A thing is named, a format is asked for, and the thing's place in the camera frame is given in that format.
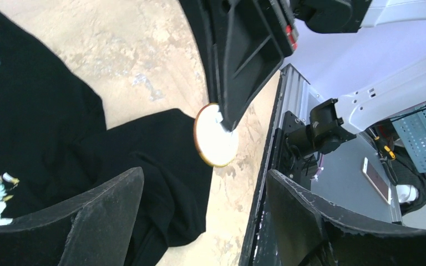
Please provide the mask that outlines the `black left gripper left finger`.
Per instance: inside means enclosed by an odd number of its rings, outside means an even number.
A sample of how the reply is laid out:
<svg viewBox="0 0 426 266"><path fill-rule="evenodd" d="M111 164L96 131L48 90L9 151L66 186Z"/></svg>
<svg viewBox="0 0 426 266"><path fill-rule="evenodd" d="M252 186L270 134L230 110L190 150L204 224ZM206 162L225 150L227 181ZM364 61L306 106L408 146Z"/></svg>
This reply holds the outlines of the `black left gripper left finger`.
<svg viewBox="0 0 426 266"><path fill-rule="evenodd" d="M0 265L123 265L144 186L141 168L0 226Z"/></svg>

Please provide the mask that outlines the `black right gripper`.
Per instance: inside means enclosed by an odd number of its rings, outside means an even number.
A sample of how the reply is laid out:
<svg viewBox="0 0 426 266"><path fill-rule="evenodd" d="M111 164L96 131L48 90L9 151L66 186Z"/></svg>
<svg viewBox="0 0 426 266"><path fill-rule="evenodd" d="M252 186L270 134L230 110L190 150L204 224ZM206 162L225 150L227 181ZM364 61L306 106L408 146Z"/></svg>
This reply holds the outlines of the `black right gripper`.
<svg viewBox="0 0 426 266"><path fill-rule="evenodd" d="M208 96L232 131L297 48L294 16L285 1L180 1L207 77Z"/></svg>

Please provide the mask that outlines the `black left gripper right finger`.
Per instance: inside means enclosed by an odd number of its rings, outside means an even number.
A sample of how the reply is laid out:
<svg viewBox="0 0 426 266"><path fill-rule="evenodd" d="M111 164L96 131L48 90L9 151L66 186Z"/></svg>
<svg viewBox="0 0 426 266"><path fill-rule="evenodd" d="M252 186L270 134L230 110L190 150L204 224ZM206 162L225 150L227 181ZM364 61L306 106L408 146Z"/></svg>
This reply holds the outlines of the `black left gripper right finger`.
<svg viewBox="0 0 426 266"><path fill-rule="evenodd" d="M266 192L283 265L426 265L426 230L352 212L276 170Z"/></svg>

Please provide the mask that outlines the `orange yellow round brooch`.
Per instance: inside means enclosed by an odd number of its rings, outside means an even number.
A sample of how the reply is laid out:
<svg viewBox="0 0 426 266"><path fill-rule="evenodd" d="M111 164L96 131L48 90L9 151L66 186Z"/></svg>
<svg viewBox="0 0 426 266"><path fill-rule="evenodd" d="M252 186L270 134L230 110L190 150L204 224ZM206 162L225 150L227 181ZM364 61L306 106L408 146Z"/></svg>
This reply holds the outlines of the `orange yellow round brooch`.
<svg viewBox="0 0 426 266"><path fill-rule="evenodd" d="M223 125L219 104L209 103L198 112L194 121L194 143L205 163L225 167L234 160L239 149L239 134Z"/></svg>

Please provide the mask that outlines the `black floral print t-shirt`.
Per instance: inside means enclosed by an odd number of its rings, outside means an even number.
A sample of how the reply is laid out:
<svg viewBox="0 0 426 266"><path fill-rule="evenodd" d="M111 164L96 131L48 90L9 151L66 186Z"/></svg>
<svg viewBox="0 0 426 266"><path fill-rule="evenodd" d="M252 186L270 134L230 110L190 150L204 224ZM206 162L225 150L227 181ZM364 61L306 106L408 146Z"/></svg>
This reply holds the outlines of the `black floral print t-shirt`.
<svg viewBox="0 0 426 266"><path fill-rule="evenodd" d="M170 109L107 129L101 98L0 12L0 226L131 168L144 186L123 265L156 265L206 231L212 168Z"/></svg>

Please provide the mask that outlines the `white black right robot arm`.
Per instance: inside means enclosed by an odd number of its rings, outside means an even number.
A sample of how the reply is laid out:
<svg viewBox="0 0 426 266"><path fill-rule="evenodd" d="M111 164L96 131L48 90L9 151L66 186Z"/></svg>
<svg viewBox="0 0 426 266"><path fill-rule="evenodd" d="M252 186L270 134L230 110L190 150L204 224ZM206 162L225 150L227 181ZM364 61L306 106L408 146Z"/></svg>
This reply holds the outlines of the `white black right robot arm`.
<svg viewBox="0 0 426 266"><path fill-rule="evenodd" d="M380 121L426 102L426 1L181 1L206 75L195 120L203 159L228 164L255 96L296 63L328 100L290 145L328 154Z"/></svg>

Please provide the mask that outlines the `white smartphone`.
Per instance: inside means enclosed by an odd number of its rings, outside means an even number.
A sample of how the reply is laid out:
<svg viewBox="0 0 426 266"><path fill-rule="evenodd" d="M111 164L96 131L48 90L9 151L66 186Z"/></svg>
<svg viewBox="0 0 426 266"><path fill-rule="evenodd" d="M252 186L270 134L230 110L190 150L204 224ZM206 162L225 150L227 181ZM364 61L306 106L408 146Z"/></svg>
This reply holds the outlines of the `white smartphone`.
<svg viewBox="0 0 426 266"><path fill-rule="evenodd" d="M372 166L367 157L363 159L362 173L369 181L369 183L373 186L373 188L377 191L383 201L390 205L392 201L391 188L385 182L383 177Z"/></svg>

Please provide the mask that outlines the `aluminium black mounting rail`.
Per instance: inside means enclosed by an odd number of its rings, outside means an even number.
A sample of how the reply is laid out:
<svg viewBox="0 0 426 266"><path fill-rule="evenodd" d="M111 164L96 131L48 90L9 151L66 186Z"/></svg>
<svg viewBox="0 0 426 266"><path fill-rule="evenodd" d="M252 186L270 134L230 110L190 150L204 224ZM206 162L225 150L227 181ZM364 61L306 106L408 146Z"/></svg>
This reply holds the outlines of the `aluminium black mounting rail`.
<svg viewBox="0 0 426 266"><path fill-rule="evenodd" d="M302 187L353 212L389 223L402 221L397 198L393 197L391 203L384 202L362 174L363 161L368 160L381 178L388 180L368 134L361 133L325 155L317 181L311 180L317 168L315 157L294 162L286 154L283 148L285 137L305 126L309 122L310 110L322 102L323 97L295 67L287 64L281 70L239 265L281 264L266 199L268 170L292 173Z"/></svg>

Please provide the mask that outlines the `blue perforated metal bracket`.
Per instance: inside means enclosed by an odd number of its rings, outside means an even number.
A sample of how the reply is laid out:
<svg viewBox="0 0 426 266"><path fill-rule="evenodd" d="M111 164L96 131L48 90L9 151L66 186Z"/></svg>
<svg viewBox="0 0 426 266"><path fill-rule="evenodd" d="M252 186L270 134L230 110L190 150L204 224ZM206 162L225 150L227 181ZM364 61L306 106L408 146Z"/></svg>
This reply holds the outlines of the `blue perforated metal bracket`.
<svg viewBox="0 0 426 266"><path fill-rule="evenodd" d="M392 122L410 159L420 173L426 173L426 110Z"/></svg>

